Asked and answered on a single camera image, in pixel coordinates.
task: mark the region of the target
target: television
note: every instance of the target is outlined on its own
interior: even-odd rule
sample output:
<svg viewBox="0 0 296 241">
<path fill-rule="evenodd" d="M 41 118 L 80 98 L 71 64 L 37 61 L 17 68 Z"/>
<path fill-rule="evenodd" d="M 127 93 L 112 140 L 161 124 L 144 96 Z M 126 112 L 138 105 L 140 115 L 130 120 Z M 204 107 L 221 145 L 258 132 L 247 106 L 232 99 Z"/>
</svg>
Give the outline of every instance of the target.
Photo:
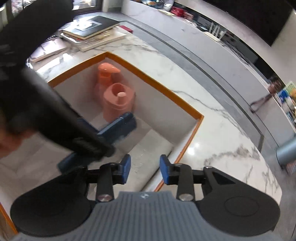
<svg viewBox="0 0 296 241">
<path fill-rule="evenodd" d="M 241 21 L 270 46 L 273 44 L 292 7 L 285 0 L 204 0 Z"/>
</svg>

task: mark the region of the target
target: gray ribbed surface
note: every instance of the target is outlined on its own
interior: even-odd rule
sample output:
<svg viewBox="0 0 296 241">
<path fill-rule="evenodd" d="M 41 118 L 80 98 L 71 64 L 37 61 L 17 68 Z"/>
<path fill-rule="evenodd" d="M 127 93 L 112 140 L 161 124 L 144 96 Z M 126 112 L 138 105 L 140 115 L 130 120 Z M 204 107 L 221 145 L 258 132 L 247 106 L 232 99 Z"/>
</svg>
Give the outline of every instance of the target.
<svg viewBox="0 0 296 241">
<path fill-rule="evenodd" d="M 255 241 L 280 239 L 272 232 L 237 237 L 210 226 L 192 202 L 181 202 L 171 192 L 121 192 L 110 203 L 95 206 L 76 230 L 51 238 L 19 234 L 13 241 Z"/>
</svg>

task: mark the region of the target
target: marble table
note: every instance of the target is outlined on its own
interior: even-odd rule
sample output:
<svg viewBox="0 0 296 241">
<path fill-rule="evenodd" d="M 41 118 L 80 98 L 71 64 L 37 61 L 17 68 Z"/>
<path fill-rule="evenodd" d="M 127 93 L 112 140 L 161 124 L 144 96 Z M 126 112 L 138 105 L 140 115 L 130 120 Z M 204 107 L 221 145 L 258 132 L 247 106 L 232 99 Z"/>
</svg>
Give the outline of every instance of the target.
<svg viewBox="0 0 296 241">
<path fill-rule="evenodd" d="M 74 47 L 69 47 L 65 52 L 33 65 L 33 68 L 45 81 L 49 82 L 78 63 L 105 51 L 118 55 L 172 90 L 204 115 L 204 120 L 181 159 L 181 163 L 188 164 L 193 169 L 202 169 L 206 165 L 218 168 L 270 195 L 277 203 L 280 203 L 282 191 L 275 176 L 248 138 L 247 133 L 228 112 L 198 82 L 170 59 L 136 36 L 123 29 L 120 31 L 127 34 L 122 40 L 84 53 Z M 1 159 L 0 165 L 7 171 L 15 171 L 15 179 L 22 182 L 25 176 L 30 179 L 37 175 L 30 170 L 30 167 L 39 165 L 38 162 L 26 163 L 23 160 L 19 164 L 16 160 L 14 164 L 11 164 L 11 159 L 10 156 Z M 20 165 L 25 167 L 22 173 L 18 173 Z"/>
</svg>

